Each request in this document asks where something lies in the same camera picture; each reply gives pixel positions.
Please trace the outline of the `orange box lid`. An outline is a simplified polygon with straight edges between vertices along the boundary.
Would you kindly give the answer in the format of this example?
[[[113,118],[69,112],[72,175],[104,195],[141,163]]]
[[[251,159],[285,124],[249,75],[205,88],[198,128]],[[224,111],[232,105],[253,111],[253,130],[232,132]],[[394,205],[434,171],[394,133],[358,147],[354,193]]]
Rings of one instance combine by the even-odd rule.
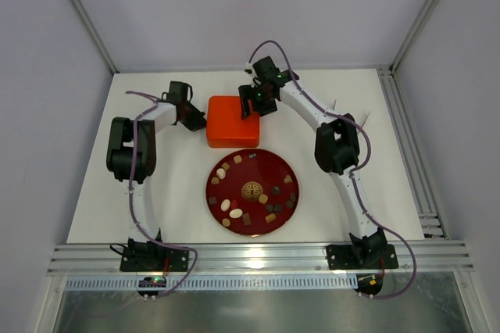
[[[242,119],[238,96],[214,95],[208,101],[207,137],[260,139],[259,114],[252,113],[250,117]]]

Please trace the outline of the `metal tongs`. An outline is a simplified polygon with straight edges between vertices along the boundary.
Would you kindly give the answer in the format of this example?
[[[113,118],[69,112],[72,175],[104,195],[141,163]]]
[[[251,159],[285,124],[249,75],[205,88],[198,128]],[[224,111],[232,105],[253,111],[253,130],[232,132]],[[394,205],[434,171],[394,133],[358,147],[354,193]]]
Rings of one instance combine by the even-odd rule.
[[[338,101],[337,99],[335,99],[331,105],[331,109],[335,112],[339,112],[339,108],[338,108]],[[367,122],[369,121],[370,119],[370,115],[371,115],[372,111],[371,110],[368,110],[368,111],[364,111],[361,115],[361,117],[359,118],[359,121],[358,121],[358,124],[361,126],[361,127],[365,127]]]

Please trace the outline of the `orange compartment chocolate box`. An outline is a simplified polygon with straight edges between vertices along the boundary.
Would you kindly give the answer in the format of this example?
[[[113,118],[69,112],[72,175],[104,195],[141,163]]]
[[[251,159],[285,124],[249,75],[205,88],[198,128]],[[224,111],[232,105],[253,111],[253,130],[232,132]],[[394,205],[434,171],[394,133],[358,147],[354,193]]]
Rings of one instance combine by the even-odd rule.
[[[259,137],[236,137],[236,138],[223,138],[223,137],[207,137],[207,143],[213,149],[246,149],[256,148],[259,146]]]

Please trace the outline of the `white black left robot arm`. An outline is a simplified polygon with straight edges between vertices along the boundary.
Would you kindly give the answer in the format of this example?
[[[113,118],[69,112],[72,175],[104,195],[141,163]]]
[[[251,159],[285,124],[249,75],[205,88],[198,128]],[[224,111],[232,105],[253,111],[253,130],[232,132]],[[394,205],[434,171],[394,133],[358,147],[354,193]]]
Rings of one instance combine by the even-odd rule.
[[[130,232],[118,252],[122,272],[186,272],[193,249],[166,244],[152,202],[152,175],[156,168],[156,135],[168,127],[183,125],[191,132],[205,129],[205,114],[191,102],[190,84],[172,81],[160,96],[127,91],[149,100],[152,106],[134,118],[112,119],[106,152],[106,168],[122,184],[127,195]]]

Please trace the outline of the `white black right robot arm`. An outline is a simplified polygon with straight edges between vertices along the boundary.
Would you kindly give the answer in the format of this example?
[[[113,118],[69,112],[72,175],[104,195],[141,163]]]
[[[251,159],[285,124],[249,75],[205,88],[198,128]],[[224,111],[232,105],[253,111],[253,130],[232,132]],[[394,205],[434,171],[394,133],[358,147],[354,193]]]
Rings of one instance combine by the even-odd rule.
[[[281,71],[271,57],[248,63],[251,84],[238,87],[241,117],[251,112],[265,116],[277,111],[277,102],[292,108],[314,131],[314,157],[319,168],[334,182],[348,216],[350,245],[330,248],[330,259],[342,269],[388,266],[391,247],[380,225],[373,222],[357,178],[359,162],[358,124],[350,114],[329,110],[309,94],[290,69]]]

